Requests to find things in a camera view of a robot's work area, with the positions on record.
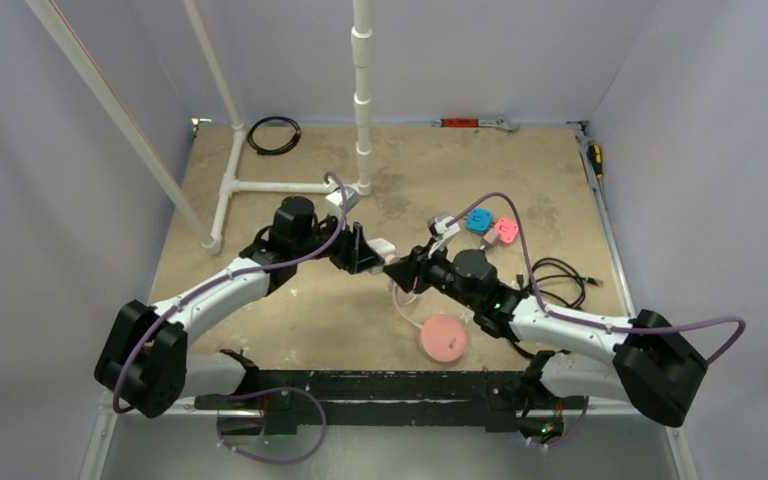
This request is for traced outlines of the dusty pink plug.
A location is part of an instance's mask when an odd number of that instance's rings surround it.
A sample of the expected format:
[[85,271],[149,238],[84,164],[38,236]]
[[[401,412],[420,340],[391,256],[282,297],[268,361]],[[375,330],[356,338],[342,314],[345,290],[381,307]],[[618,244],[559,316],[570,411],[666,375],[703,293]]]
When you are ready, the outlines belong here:
[[499,241],[499,232],[495,229],[488,230],[480,240],[480,250],[488,250]]

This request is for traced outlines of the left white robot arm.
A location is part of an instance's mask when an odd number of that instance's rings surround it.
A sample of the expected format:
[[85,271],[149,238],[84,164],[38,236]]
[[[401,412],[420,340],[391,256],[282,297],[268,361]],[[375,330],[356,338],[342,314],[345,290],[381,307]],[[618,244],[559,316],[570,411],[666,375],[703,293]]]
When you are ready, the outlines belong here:
[[180,398],[210,395],[220,395],[232,408],[247,408],[258,395],[256,366],[231,350],[191,356],[194,342],[283,286],[303,261],[327,258],[350,274],[378,273],[394,252],[383,238],[366,239],[359,223],[347,225],[342,213],[318,218],[311,200],[287,197],[271,225],[209,279],[153,305],[138,300],[124,305],[94,378],[114,393],[119,413],[135,409],[155,418]]

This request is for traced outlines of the blue plug adapter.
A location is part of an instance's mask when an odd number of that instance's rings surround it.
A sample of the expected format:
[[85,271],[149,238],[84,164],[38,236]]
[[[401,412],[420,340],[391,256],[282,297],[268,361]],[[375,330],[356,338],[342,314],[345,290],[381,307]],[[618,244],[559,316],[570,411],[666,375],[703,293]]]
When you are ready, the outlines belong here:
[[465,220],[465,228],[467,231],[484,235],[493,226],[493,213],[484,208],[475,208],[469,212]]

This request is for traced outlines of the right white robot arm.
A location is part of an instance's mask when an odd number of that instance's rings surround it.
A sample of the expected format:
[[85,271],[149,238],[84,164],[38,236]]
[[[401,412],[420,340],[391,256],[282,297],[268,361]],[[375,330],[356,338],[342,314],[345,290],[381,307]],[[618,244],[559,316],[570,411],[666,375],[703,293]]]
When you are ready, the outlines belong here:
[[661,425],[680,427],[708,371],[708,361],[662,315],[599,316],[545,304],[502,282],[482,250],[449,259],[417,247],[390,256],[383,271],[405,292],[433,288],[466,307],[493,338],[559,348],[521,381],[524,399],[536,407],[557,397],[597,397],[627,402]]

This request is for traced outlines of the pink plug adapter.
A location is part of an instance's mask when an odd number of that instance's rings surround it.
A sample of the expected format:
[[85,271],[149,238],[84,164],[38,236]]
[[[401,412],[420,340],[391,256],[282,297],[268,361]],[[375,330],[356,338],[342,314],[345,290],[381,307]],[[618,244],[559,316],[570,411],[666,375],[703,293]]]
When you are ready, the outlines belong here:
[[499,218],[493,225],[493,229],[498,234],[498,241],[505,245],[516,241],[520,233],[519,223],[508,217]]

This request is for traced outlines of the pink round power strip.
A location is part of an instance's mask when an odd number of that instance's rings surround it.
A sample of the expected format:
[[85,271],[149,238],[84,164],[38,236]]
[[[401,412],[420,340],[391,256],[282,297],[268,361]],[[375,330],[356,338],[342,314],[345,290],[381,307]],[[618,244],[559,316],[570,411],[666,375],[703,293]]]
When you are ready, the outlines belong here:
[[420,326],[418,342],[429,360],[439,364],[453,364],[464,355],[468,336],[457,317],[439,313],[430,316]]

